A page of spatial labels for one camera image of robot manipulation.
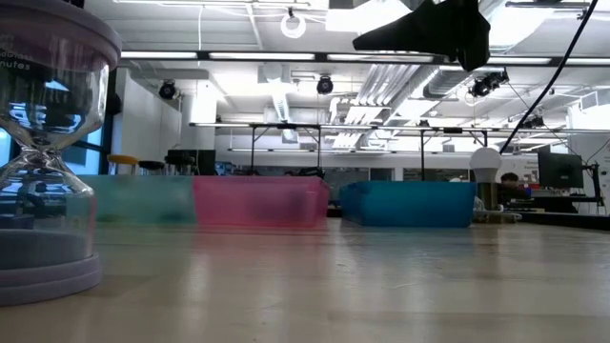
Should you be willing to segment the black track light cluster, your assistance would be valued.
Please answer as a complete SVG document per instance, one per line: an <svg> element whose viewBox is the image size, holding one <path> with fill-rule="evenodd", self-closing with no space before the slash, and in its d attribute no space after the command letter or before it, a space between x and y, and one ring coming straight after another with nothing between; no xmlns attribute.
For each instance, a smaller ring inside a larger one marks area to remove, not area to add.
<svg viewBox="0 0 610 343"><path fill-rule="evenodd" d="M475 98L485 97L508 81L509 75L507 71L490 72L483 77L476 78L468 93Z"/></svg>

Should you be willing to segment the person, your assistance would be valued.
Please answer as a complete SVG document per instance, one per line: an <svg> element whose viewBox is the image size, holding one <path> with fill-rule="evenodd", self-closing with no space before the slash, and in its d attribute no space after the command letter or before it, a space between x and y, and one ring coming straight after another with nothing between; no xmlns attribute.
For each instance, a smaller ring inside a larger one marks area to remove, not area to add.
<svg viewBox="0 0 610 343"><path fill-rule="evenodd" d="M519 177L513 172L507 172L500 177L498 184L498 202L509 204L512 200L528 199L526 190L519 187Z"/></svg>

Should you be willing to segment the lavender hourglass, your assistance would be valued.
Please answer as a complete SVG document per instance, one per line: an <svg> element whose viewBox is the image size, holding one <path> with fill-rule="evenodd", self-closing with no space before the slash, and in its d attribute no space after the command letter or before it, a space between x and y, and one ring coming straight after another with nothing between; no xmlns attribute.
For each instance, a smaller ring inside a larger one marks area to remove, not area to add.
<svg viewBox="0 0 610 343"><path fill-rule="evenodd" d="M0 0L0 129L20 148L0 167L0 306L95 287L93 189L63 150L97 131L119 35L65 0Z"/></svg>

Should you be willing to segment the white light bulb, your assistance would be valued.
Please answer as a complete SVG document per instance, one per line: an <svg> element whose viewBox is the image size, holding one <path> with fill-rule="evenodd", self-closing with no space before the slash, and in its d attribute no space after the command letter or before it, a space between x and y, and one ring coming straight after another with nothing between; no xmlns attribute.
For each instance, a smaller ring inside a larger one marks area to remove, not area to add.
<svg viewBox="0 0 610 343"><path fill-rule="evenodd" d="M474 172L478 187L478 198L486 210L495 210L498 207L497 174L501 163L500 154L488 147L477 149L470 159L470 169Z"/></svg>

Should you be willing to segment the black metal frame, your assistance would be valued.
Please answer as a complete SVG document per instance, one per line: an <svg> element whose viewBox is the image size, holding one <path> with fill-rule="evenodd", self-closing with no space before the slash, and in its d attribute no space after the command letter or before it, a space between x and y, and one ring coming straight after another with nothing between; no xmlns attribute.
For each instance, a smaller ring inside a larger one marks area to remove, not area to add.
<svg viewBox="0 0 610 343"><path fill-rule="evenodd" d="M610 215L564 212L518 212L525 223L610 232Z"/></svg>

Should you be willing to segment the green plastic bin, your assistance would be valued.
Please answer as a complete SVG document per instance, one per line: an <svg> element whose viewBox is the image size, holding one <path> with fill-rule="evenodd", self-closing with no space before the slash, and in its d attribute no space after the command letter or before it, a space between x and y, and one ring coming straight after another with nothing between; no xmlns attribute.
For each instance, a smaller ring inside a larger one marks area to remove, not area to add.
<svg viewBox="0 0 610 343"><path fill-rule="evenodd" d="M93 188L98 223L194 225L193 179L168 175L83 175Z"/></svg>

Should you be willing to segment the black computer monitor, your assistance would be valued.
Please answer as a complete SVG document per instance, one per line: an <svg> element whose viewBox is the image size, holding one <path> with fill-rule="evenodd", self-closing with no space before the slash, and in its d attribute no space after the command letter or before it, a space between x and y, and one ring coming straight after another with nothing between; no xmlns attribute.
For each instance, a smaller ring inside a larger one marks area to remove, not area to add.
<svg viewBox="0 0 610 343"><path fill-rule="evenodd" d="M539 183L542 187L568 189L583 187L583 168L578 155L539 152Z"/></svg>

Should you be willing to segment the pink plastic bin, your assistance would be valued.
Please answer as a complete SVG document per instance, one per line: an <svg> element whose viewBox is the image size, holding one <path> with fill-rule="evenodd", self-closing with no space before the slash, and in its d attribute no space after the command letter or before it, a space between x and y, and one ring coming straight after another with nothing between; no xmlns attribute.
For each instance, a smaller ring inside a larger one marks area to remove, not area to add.
<svg viewBox="0 0 610 343"><path fill-rule="evenodd" d="M200 225L311 228L327 216L330 188L315 176L197 176L193 200Z"/></svg>

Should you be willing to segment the teal plastic bin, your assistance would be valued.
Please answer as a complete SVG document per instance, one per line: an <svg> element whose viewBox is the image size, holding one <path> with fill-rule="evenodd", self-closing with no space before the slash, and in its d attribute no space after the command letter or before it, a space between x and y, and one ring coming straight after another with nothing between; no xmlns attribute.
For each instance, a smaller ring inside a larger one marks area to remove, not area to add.
<svg viewBox="0 0 610 343"><path fill-rule="evenodd" d="M474 183L361 181L339 191L345 220L369 227L466 228L474 215Z"/></svg>

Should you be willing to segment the black workstation frame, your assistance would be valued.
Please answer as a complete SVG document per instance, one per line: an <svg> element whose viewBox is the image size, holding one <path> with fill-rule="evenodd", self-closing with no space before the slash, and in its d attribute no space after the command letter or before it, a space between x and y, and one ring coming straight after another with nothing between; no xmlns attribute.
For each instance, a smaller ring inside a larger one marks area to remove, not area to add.
<svg viewBox="0 0 610 343"><path fill-rule="evenodd" d="M236 165L414 169L467 169L470 151L443 151L440 138L416 131L394 137L380 146L363 146L374 127L340 127L314 124L192 123L212 128L216 158Z"/></svg>

